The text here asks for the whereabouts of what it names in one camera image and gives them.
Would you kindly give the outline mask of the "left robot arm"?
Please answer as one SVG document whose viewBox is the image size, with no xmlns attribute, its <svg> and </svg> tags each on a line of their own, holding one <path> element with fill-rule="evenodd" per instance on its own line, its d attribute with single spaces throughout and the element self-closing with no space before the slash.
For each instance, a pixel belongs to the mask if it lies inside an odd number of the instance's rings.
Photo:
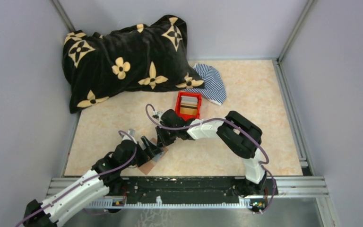
<svg viewBox="0 0 363 227">
<path fill-rule="evenodd" d="M 42 202 L 33 200 L 26 206 L 24 219 L 17 225 L 25 227 L 61 227 L 73 215 L 106 195 L 127 197 L 122 170 L 142 166 L 164 150 L 161 142 L 141 137 L 142 143 L 124 136 L 114 151 L 99 159 L 90 170 L 59 193 Z"/>
</svg>

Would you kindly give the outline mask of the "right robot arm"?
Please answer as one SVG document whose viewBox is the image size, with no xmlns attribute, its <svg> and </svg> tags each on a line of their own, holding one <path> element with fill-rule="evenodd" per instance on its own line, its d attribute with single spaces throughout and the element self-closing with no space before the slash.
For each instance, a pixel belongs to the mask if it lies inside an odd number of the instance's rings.
<svg viewBox="0 0 363 227">
<path fill-rule="evenodd" d="M 261 160 L 262 130 L 236 111 L 230 111 L 225 118 L 208 120 L 191 118 L 185 120 L 169 109 L 156 112 L 153 118 L 156 126 L 159 147 L 166 147 L 177 138 L 182 140 L 201 140 L 218 138 L 238 157 L 244 165 L 245 179 L 233 183 L 240 195 L 259 194 L 265 188 L 266 171 L 261 167 L 269 159 Z"/>
</svg>

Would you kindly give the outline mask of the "red plastic bin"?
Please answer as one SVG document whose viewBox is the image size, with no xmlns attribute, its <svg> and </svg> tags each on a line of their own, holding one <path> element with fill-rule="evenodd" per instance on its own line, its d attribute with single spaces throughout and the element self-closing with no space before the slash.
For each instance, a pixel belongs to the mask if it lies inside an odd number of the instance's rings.
<svg viewBox="0 0 363 227">
<path fill-rule="evenodd" d="M 179 91 L 174 110 L 184 120 L 199 119 L 201 103 L 201 94 Z"/>
</svg>

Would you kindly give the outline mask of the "pink leather card holder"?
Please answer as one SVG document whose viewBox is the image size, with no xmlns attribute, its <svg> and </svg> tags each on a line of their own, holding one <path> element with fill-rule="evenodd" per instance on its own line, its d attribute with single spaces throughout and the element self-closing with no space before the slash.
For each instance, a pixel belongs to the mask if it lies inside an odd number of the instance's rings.
<svg viewBox="0 0 363 227">
<path fill-rule="evenodd" d="M 165 154 L 168 152 L 168 148 L 165 147 L 165 148 L 161 148 L 163 149 L 163 151 L 165 151 Z M 141 166 L 138 166 L 137 169 L 143 174 L 143 175 L 148 175 L 155 167 L 155 165 L 157 164 L 158 162 L 153 162 L 152 159 L 149 160 L 148 162 L 144 163 L 143 165 Z"/>
</svg>

